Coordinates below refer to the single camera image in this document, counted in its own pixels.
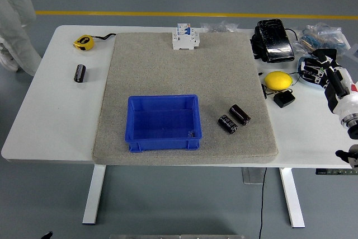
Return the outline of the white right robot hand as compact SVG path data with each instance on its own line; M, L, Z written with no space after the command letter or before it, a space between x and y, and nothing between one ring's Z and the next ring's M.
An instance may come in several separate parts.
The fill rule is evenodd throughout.
M305 82L324 89L329 110L348 125L357 119L357 87L336 56L334 49L317 49L299 59L297 71Z

